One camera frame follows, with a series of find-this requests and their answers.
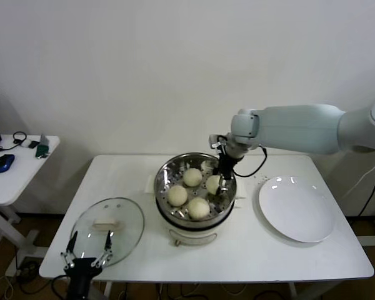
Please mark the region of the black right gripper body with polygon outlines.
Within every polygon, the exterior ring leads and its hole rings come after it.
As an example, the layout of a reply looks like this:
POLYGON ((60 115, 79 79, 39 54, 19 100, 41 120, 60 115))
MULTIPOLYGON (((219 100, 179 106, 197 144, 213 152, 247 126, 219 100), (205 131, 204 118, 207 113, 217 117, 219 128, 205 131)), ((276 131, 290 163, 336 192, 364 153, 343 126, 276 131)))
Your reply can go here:
POLYGON ((234 175, 234 167, 238 163, 238 159, 231 157, 224 150, 219 153, 218 170, 224 179, 231 179, 234 175))

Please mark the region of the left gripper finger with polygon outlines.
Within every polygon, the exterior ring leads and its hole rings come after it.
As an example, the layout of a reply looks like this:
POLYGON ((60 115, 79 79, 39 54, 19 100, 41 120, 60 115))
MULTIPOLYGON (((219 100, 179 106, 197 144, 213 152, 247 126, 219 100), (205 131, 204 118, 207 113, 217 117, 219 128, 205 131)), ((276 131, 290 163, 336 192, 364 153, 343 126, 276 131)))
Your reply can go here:
POLYGON ((76 256, 74 255, 74 247, 77 237, 78 232, 75 231, 66 246, 66 250, 64 252, 61 252, 61 257, 64 259, 65 266, 74 266, 73 261, 76 258, 76 256))
POLYGON ((104 243, 103 252, 94 260, 92 263, 93 266, 104 266, 106 265, 113 257, 112 251, 112 238, 113 232, 108 231, 106 236, 106 241, 104 243))

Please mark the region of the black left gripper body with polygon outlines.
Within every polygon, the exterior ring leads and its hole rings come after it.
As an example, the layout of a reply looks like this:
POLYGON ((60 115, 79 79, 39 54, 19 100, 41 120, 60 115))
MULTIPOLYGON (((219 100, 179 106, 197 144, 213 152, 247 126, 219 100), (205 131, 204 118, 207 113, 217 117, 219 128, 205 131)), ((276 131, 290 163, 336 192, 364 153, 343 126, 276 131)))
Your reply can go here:
POLYGON ((101 273, 101 265, 93 257, 76 258, 64 267, 70 278, 66 299, 87 299, 91 281, 101 273))

